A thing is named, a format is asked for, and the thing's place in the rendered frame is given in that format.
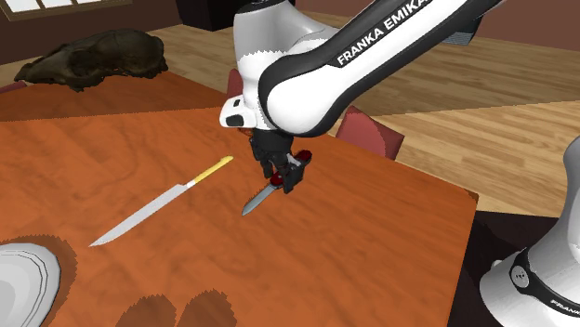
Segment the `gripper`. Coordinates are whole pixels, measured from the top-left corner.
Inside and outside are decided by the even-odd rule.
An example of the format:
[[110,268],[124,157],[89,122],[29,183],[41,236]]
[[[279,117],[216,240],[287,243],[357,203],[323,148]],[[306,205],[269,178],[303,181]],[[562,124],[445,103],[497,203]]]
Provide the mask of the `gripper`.
[[309,160],[287,155],[291,152],[294,137],[280,130],[254,129],[250,146],[255,159],[262,167],[265,178],[271,178],[282,167],[283,192],[288,194],[304,176]]

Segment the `white plate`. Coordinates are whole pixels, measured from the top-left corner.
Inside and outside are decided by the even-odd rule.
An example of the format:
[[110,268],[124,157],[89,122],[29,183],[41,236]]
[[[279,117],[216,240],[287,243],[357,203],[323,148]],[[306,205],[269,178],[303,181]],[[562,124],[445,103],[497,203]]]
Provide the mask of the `white plate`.
[[0,327],[40,327],[59,291],[56,256],[34,243],[0,245]]

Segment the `orange-brown wooden table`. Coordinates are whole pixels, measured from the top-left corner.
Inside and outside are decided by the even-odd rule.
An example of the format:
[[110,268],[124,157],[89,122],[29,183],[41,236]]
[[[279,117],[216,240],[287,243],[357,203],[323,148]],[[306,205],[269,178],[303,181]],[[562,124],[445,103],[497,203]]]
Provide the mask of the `orange-brown wooden table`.
[[[456,185],[323,136],[291,193],[264,185],[224,95],[165,72],[76,93],[0,94],[0,240],[48,234],[77,276],[54,327],[115,327],[141,297],[196,299],[236,327],[446,327],[477,203]],[[233,160],[114,241],[176,184]]]

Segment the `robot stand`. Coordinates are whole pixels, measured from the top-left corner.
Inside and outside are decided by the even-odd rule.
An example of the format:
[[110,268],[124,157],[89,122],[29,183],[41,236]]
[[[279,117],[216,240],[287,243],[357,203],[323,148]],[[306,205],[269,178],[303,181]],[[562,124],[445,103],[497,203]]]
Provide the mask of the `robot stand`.
[[580,207],[476,214],[448,327],[580,327]]

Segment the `dark animal skull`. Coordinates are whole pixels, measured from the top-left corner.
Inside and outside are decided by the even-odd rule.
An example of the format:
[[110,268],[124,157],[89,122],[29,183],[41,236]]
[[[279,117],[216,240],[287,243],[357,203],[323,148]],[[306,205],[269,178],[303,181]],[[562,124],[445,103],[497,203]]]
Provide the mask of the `dark animal skull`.
[[168,66],[161,38],[135,29],[116,29],[62,44],[24,64],[16,82],[66,85],[75,92],[108,76],[152,79]]

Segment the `dark cabinet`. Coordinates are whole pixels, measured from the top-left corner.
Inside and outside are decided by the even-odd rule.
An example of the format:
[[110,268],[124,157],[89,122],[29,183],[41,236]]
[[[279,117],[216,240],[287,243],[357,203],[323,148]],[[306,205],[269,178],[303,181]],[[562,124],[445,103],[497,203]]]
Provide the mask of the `dark cabinet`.
[[232,27],[236,32],[276,29],[282,21],[300,17],[297,0],[176,0],[184,25],[207,31]]

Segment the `red pocket knife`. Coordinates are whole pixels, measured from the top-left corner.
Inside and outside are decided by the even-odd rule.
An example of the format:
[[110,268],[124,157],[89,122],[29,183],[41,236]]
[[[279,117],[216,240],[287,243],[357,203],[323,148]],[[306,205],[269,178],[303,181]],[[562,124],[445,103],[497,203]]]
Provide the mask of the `red pocket knife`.
[[[302,160],[311,161],[312,153],[309,150],[300,150],[294,155],[294,157]],[[245,216],[249,214],[256,207],[258,207],[265,199],[267,199],[273,192],[282,189],[283,189],[282,172],[278,171],[270,178],[269,183],[244,205],[242,215]]]

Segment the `yellow-handled kitchen knife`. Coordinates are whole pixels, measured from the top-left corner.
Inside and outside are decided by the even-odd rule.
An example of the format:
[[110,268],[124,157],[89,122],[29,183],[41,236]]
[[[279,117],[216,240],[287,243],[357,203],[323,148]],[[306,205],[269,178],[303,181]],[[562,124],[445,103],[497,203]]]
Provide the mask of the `yellow-handled kitchen knife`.
[[176,184],[169,190],[166,190],[164,193],[162,193],[161,195],[159,195],[158,197],[156,197],[155,199],[153,199],[152,201],[150,201],[149,203],[138,209],[131,216],[127,217],[118,225],[108,230],[103,235],[101,235],[95,241],[90,243],[89,246],[90,247],[101,246],[108,242],[114,241],[120,236],[126,234],[129,230],[131,230],[132,228],[143,222],[145,219],[158,212],[164,206],[166,206],[167,204],[175,200],[177,197],[179,197],[182,193],[189,190],[193,186],[199,184],[203,179],[215,173],[219,168],[228,164],[232,160],[233,160],[232,156],[225,156],[221,158],[217,163],[207,168],[201,174],[199,174],[192,180],[188,181],[187,183]]

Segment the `window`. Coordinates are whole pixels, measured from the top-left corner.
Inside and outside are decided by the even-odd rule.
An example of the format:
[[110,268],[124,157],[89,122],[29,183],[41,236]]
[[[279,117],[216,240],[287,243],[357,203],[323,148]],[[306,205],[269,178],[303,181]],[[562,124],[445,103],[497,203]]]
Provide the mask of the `window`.
[[0,0],[0,10],[9,21],[19,21],[132,4],[133,0]]

